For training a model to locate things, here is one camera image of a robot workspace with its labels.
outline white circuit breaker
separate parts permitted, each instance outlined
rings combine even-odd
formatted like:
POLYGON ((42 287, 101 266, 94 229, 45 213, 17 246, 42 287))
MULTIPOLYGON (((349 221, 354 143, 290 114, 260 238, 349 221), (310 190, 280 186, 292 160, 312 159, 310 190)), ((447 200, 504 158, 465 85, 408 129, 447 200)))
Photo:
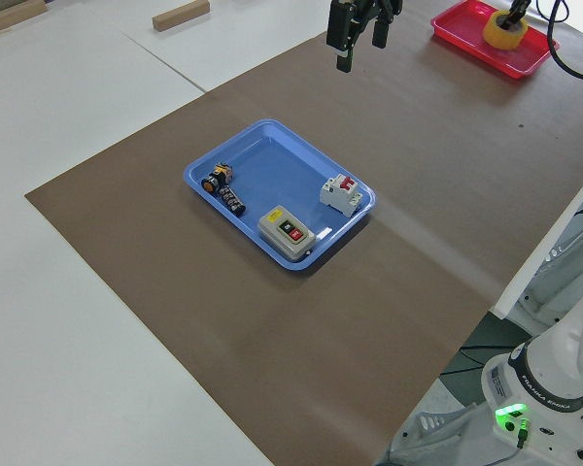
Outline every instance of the white circuit breaker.
POLYGON ((315 234, 283 206, 259 219, 259 232, 278 252, 292 261, 300 260, 315 244, 315 234))
POLYGON ((329 178, 320 191, 320 202, 335 208, 344 216, 352 216, 360 206, 359 184, 345 175, 329 178))

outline yellow tape roll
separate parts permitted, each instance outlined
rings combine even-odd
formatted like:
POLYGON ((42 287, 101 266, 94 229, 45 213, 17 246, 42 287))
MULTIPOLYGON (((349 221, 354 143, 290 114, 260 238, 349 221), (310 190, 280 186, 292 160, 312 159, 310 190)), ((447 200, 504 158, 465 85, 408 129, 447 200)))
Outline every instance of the yellow tape roll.
POLYGON ((529 26, 524 19, 518 21, 517 24, 510 27, 507 31, 501 29, 498 23, 502 22, 507 15, 509 15, 509 12, 506 10, 496 11, 490 16, 490 19, 484 26, 484 31, 482 33, 484 40, 495 49, 516 49, 527 33, 527 29, 529 29, 529 26))

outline wooden block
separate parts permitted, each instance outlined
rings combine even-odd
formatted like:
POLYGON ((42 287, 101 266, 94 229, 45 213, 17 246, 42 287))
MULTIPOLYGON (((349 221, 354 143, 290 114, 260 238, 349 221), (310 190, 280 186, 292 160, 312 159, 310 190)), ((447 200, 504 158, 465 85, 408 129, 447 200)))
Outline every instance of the wooden block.
POLYGON ((0 31, 48 10, 44 0, 27 0, 0 12, 0 31))
POLYGON ((176 8, 166 13, 153 17, 154 29, 165 31, 177 26, 182 22, 189 21, 210 12, 210 2, 208 0, 194 0, 182 7, 176 8))

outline dark green floor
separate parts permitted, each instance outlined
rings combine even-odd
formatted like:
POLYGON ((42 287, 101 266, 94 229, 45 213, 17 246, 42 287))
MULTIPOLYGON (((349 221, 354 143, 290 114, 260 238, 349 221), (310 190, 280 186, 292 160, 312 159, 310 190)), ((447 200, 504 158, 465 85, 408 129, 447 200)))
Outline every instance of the dark green floor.
MULTIPOLYGON (((529 338, 530 335, 527 332, 509 320, 500 320, 493 314, 487 313, 468 337, 463 347, 493 345, 514 348, 529 338)), ((494 355, 510 352, 510 349, 463 349, 463 352, 481 363, 486 363, 494 355)), ((443 372, 478 366, 479 364, 457 353, 443 372)), ((484 401, 480 378, 481 370, 440 377, 447 389, 465 406, 471 403, 479 404, 484 401)))

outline brown table surface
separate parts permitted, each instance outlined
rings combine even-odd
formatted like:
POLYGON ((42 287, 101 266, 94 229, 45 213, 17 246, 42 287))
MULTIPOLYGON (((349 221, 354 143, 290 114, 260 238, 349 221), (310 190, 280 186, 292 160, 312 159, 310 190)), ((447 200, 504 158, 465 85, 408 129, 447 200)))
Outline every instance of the brown table surface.
MULTIPOLYGON (((583 82, 551 62, 516 82, 432 39, 450 3, 406 4, 350 75, 320 36, 27 195, 277 466, 377 458, 583 184, 583 82), (265 117, 378 194, 305 273, 182 180, 265 117)), ((583 66, 583 36, 558 39, 583 66)))

